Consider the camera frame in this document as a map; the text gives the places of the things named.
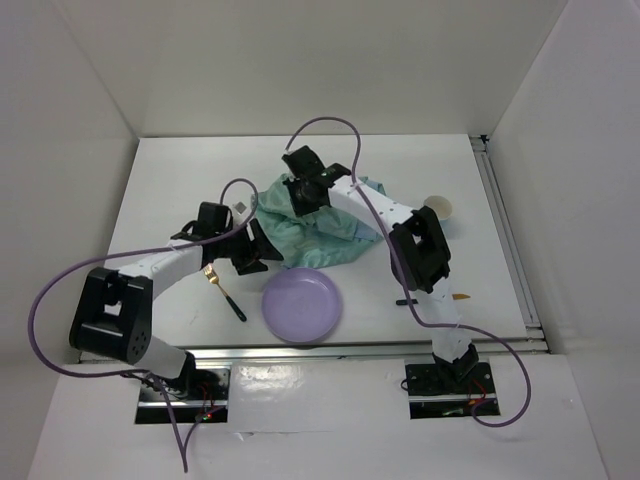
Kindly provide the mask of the teal satin placemat cloth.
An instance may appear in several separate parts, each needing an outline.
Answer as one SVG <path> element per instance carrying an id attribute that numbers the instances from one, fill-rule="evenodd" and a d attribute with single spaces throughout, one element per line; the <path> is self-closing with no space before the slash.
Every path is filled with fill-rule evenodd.
<path id="1" fill-rule="evenodd" d="M 271 244 L 283 256 L 285 268 L 321 269 L 356 261 L 381 235 L 356 217 L 323 207 L 298 217 L 281 175 L 257 197 L 256 218 Z"/>

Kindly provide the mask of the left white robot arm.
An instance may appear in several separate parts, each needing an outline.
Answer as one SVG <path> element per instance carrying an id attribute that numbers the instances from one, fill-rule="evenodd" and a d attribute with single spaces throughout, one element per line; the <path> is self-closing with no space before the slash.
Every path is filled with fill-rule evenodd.
<path id="1" fill-rule="evenodd" d="M 217 259 L 228 259 L 238 275 L 264 272 L 281 261 L 256 219 L 234 224 L 231 209 L 203 202 L 197 218 L 171 237 L 169 250 L 118 269 L 96 267 L 84 283 L 69 343 L 82 352 L 121 361 L 151 372 L 176 399 L 199 391 L 215 378 L 196 367 L 190 352 L 152 335 L 154 301 L 183 278 Z"/>

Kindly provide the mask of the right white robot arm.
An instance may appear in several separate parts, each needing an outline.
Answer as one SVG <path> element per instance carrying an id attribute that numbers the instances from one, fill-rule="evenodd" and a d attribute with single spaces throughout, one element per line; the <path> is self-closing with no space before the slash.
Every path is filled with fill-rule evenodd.
<path id="1" fill-rule="evenodd" d="M 416 323 L 429 330 L 436 379 L 448 392 L 471 379 L 478 353 L 460 324 L 449 281 L 451 252 L 436 214 L 402 205 L 360 181 L 346 167 L 283 157 L 289 168 L 284 185 L 294 212 L 322 208 L 347 212 L 380 233 L 390 252 L 391 271 Z"/>

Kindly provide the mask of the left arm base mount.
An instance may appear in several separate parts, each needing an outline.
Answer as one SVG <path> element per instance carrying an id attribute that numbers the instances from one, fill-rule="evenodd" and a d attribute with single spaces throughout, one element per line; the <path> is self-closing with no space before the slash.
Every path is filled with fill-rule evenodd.
<path id="1" fill-rule="evenodd" d="M 203 378 L 197 380 L 195 385 L 186 392 L 165 385 L 176 422 L 178 424 L 226 423 L 230 377 L 230 367 L 216 366 L 205 369 Z M 140 385 L 135 423 L 137 425 L 170 423 L 164 397 L 151 379 L 144 379 Z"/>

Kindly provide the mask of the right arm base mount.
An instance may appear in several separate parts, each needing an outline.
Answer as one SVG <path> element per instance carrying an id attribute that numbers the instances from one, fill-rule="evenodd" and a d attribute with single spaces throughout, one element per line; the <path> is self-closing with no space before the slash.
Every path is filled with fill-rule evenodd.
<path id="1" fill-rule="evenodd" d="M 499 416 L 500 407 L 488 362 L 480 362 L 460 383 L 447 382 L 432 363 L 406 364 L 400 388 L 408 395 L 412 420 Z"/>

